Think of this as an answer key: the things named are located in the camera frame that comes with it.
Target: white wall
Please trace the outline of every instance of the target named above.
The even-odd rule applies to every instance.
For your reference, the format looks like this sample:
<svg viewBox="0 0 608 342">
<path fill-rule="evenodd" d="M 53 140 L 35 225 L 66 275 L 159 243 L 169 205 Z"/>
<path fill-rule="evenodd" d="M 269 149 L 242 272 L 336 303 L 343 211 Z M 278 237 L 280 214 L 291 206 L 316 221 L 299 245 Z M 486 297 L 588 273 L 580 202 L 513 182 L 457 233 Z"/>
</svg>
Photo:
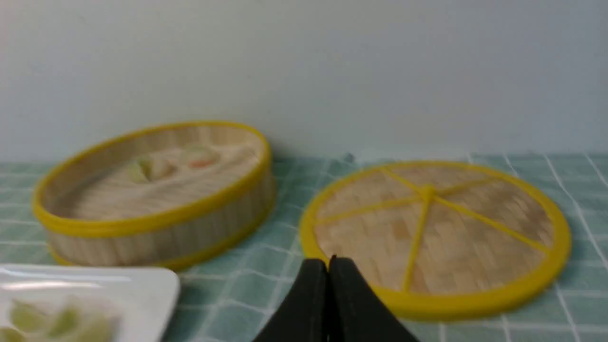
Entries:
<svg viewBox="0 0 608 342">
<path fill-rule="evenodd" d="M 0 159 L 225 118 L 283 153 L 608 147 L 606 0 L 2 0 Z"/>
</svg>

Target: woven bamboo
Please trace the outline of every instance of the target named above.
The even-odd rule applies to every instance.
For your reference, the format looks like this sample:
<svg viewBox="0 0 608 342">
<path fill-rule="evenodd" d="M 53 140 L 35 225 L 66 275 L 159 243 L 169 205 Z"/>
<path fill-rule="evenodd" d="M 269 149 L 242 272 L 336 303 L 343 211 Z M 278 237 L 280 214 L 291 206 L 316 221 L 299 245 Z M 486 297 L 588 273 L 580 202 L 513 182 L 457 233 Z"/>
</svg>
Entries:
<svg viewBox="0 0 608 342">
<path fill-rule="evenodd" d="M 204 144 L 219 160 L 193 170 L 182 148 Z M 150 155 L 176 166 L 159 181 L 137 184 L 133 158 Z M 274 200 L 270 151 L 244 125 L 192 122 L 119 137 L 68 160 L 42 180 L 34 210 L 61 263 L 186 267 L 251 232 Z"/>
<path fill-rule="evenodd" d="M 352 258 L 389 307 L 421 319 L 516 305 L 548 285 L 570 250 L 563 216 L 539 191 L 451 162 L 349 176 L 311 203 L 301 227 L 307 257 Z"/>
</svg>

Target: white plate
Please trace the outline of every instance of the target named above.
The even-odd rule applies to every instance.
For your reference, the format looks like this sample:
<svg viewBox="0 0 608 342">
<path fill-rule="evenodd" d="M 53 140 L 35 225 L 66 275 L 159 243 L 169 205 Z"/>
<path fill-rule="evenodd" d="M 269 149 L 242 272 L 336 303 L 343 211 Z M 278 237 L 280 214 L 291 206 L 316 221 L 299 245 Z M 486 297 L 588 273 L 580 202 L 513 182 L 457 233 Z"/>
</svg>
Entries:
<svg viewBox="0 0 608 342">
<path fill-rule="evenodd" d="M 69 295 L 99 299 L 119 315 L 115 342 L 162 339 L 179 294 L 164 268 L 95 268 L 0 264 L 0 326 L 13 299 L 63 303 Z"/>
</svg>

